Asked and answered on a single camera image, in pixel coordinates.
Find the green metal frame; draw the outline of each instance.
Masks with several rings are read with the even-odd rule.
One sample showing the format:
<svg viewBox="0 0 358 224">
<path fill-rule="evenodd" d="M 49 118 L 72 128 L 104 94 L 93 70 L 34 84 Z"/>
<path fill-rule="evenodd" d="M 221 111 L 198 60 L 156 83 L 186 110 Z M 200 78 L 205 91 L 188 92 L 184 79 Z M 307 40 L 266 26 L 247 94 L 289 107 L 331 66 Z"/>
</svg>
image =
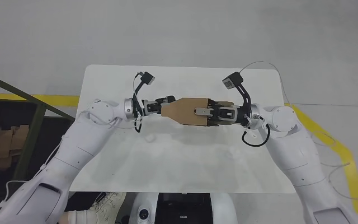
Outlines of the green metal frame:
<svg viewBox="0 0 358 224">
<path fill-rule="evenodd" d="M 34 117 L 30 124 L 29 133 L 27 134 L 25 144 L 22 149 L 22 154 L 20 156 L 20 159 L 16 166 L 15 173 L 13 175 L 14 180 L 23 180 L 26 177 L 26 171 L 27 171 L 27 168 L 30 163 L 30 158 L 34 151 L 37 137 L 39 136 L 39 133 L 40 133 L 41 125 L 43 123 L 46 110 L 50 110 L 64 118 L 71 120 L 72 122 L 74 122 L 74 117 L 60 111 L 57 108 L 54 108 L 53 106 L 13 87 L 1 80 L 0 80 L 0 88 L 3 88 L 13 94 L 16 94 L 16 95 L 28 100 L 29 102 L 33 102 L 34 104 L 37 105 Z"/>
</svg>

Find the yellow tape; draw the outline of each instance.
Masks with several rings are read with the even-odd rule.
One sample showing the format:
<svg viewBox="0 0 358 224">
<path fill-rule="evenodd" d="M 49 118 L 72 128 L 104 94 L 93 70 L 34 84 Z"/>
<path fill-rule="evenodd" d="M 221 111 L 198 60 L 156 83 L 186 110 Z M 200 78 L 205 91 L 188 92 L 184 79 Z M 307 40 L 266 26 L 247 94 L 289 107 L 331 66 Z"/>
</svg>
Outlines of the yellow tape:
<svg viewBox="0 0 358 224">
<path fill-rule="evenodd" d="M 32 95 L 51 106 L 78 106 L 79 96 Z M 2 100 L 25 100 L 15 94 L 0 94 Z"/>
<path fill-rule="evenodd" d="M 324 144 L 330 146 L 330 148 L 340 156 L 342 164 L 350 162 L 348 166 L 344 167 L 344 171 L 346 174 L 348 189 L 350 191 L 351 197 L 358 198 L 358 172 L 352 152 L 335 138 L 333 139 L 336 141 L 336 143 L 332 145 L 332 139 L 328 137 L 331 135 L 328 132 L 321 128 L 321 126 L 319 126 L 311 118 L 305 115 L 296 106 L 293 105 L 292 108 L 295 110 L 297 117 L 300 119 L 301 123 L 307 128 L 307 130 L 312 132 Z M 358 200 L 352 200 L 352 202 L 355 212 L 358 213 Z"/>
<path fill-rule="evenodd" d="M 59 96 L 59 95 L 33 95 L 33 96 L 47 104 L 50 104 L 51 106 L 78 106 L 78 102 L 79 102 L 79 96 Z M 14 94 L 0 94 L 0 99 L 25 100 Z M 305 115 L 296 106 L 293 105 L 292 108 L 295 110 L 298 118 L 300 119 L 302 124 L 307 128 L 307 130 L 312 132 L 324 144 L 327 145 L 332 144 L 332 139 L 326 136 L 326 135 L 331 136 L 328 132 L 326 132 L 310 117 Z M 335 141 L 336 144 L 334 146 L 331 146 L 331 149 L 340 156 L 343 164 L 350 162 L 348 166 L 344 167 L 344 171 L 346 174 L 348 189 L 350 191 L 351 197 L 358 198 L 358 172 L 357 172 L 356 164 L 354 162 L 353 154 L 347 147 L 345 147 L 338 140 L 335 139 Z M 358 213 L 358 201 L 352 200 L 352 202 L 353 202 L 354 210 L 356 211 L 356 213 Z"/>
</svg>

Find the concrete floor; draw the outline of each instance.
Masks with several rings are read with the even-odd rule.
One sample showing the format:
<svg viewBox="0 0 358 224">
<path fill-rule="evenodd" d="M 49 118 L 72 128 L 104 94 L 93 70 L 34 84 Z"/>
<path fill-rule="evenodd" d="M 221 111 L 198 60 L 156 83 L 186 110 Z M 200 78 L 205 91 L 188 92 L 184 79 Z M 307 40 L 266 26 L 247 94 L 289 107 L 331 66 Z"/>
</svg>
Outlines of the concrete floor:
<svg viewBox="0 0 358 224">
<path fill-rule="evenodd" d="M 357 20 L 354 0 L 0 1 L 0 79 L 31 94 L 79 95 L 90 64 L 240 68 L 266 60 L 290 101 L 358 161 Z M 348 194 L 342 170 L 332 181 Z M 295 194 L 233 198 L 240 223 L 303 223 Z"/>
</svg>

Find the shoe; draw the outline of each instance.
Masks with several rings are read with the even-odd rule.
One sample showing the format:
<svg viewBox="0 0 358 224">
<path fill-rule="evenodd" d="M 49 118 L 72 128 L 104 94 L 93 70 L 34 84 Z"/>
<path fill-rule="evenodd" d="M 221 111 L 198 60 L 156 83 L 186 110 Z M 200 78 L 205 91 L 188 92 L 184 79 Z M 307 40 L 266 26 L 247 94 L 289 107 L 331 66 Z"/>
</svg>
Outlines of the shoe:
<svg viewBox="0 0 358 224">
<path fill-rule="evenodd" d="M 89 210 L 96 211 L 97 224 L 115 224 L 125 196 L 125 192 L 107 192 L 99 202 L 94 202 Z"/>
</svg>

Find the tabletop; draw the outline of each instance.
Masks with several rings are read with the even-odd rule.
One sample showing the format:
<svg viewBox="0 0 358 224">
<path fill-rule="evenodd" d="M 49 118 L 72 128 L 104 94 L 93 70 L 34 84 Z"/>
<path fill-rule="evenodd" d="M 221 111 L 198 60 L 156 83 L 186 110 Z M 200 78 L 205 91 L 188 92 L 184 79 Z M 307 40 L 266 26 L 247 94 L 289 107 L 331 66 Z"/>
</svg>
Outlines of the tabletop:
<svg viewBox="0 0 358 224">
<path fill-rule="evenodd" d="M 236 89 L 227 90 L 222 83 L 238 68 L 91 65 L 84 74 L 77 114 L 94 99 L 119 102 L 130 98 L 133 78 L 140 71 L 155 77 L 150 86 L 139 91 L 140 99 L 173 95 L 176 99 L 208 97 L 243 103 Z M 253 103 L 284 104 L 275 70 L 245 69 L 241 74 Z M 78 174 L 71 191 L 295 192 L 265 146 L 252 148 L 241 141 L 244 128 L 240 125 L 194 127 L 154 114 L 143 119 L 141 133 L 130 129 L 132 126 L 120 124 L 103 150 Z M 247 141 L 257 144 L 262 138 L 247 136 Z"/>
</svg>

